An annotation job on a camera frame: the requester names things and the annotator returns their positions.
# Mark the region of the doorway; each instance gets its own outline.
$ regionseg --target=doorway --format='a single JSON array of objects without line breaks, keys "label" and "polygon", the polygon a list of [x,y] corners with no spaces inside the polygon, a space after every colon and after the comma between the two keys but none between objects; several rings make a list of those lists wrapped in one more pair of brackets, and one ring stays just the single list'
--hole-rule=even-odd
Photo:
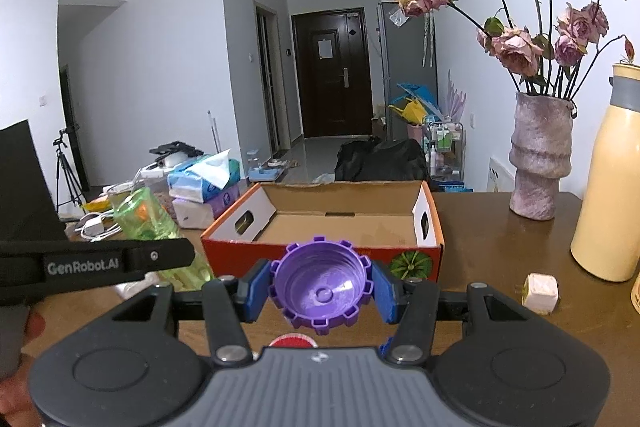
[{"label": "doorway", "polygon": [[62,95],[62,110],[65,115],[66,129],[69,137],[69,149],[71,149],[71,156],[73,156],[74,164],[76,165],[76,171],[78,172],[78,181],[83,192],[88,192],[91,187],[89,185],[89,179],[86,175],[86,169],[84,168],[84,160],[82,159],[82,153],[80,152],[80,142],[78,140],[78,129],[80,126],[76,121],[74,114],[74,104],[71,99],[71,89],[69,87],[69,74],[68,67],[65,66],[60,70],[60,93]]},{"label": "doorway", "polygon": [[371,134],[364,8],[292,18],[305,137]]},{"label": "doorway", "polygon": [[270,153],[279,158],[290,149],[289,120],[284,95],[284,78],[280,58],[278,17],[269,9],[255,6],[258,35],[260,77],[264,97],[264,113],[269,135]]}]

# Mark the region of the camera tripod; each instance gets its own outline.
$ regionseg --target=camera tripod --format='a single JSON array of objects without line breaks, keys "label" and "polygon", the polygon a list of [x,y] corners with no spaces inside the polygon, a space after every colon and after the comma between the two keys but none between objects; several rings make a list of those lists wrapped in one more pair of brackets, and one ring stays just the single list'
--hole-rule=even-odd
[{"label": "camera tripod", "polygon": [[[84,196],[82,195],[82,187],[78,178],[76,177],[75,172],[71,168],[69,161],[66,159],[65,152],[62,149],[68,149],[68,146],[62,139],[63,135],[68,133],[68,129],[63,129],[60,131],[60,137],[53,141],[53,146],[57,147],[56,156],[58,157],[58,163],[56,165],[56,212],[60,211],[60,207],[67,203],[73,203],[74,206],[79,206],[82,208],[82,200]],[[69,200],[63,201],[60,203],[60,171],[64,174],[66,181],[66,188],[69,192]]]}]

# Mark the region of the wooden table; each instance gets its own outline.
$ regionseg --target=wooden table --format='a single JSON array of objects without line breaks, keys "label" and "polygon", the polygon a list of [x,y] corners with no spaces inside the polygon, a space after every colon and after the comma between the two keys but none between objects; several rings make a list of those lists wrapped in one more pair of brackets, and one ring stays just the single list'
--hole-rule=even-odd
[{"label": "wooden table", "polygon": [[[640,315],[630,302],[633,281],[601,281],[573,260],[569,245],[580,210],[578,198],[560,194],[556,219],[537,223],[510,212],[509,197],[505,193],[434,194],[446,243],[440,285],[461,291],[467,283],[479,280],[518,299],[527,274],[554,275],[561,301],[549,320],[593,347],[611,371],[609,399],[597,426],[634,425],[640,417],[636,386],[640,378]],[[198,233],[188,232],[188,236],[201,248]],[[47,299],[39,306],[47,319],[47,330],[26,351],[38,354],[119,302],[115,292],[105,288]],[[268,301],[260,319],[244,325],[244,331],[252,347],[259,350],[291,328]],[[338,328],[316,340],[327,347],[377,345],[393,331],[370,305],[364,307],[354,327]],[[460,338],[459,323],[439,323],[434,353]],[[180,339],[196,352],[208,353],[202,324],[182,323]]]}]

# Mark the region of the orange cardboard box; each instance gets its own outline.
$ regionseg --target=orange cardboard box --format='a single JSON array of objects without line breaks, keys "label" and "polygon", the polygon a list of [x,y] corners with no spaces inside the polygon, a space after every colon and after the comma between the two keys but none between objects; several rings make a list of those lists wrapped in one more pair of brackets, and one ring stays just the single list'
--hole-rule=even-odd
[{"label": "orange cardboard box", "polygon": [[390,263],[420,251],[437,280],[444,239],[426,182],[257,184],[202,234],[216,275],[242,277],[258,259],[280,259],[287,245],[316,235],[350,241],[361,255]]}]

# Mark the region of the refrigerator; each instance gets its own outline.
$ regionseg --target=refrigerator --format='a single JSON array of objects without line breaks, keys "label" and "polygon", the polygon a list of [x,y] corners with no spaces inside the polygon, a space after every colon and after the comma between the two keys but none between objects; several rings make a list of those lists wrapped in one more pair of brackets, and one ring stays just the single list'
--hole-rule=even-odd
[{"label": "refrigerator", "polygon": [[430,64],[430,49],[427,50],[427,59],[424,67],[422,66],[424,17],[411,18],[398,27],[389,19],[397,10],[398,3],[392,0],[381,0],[378,4],[387,140],[401,140],[408,137],[404,121],[388,108],[388,104],[393,99],[405,93],[397,84],[426,86],[435,100],[438,100],[435,52],[433,66]]}]

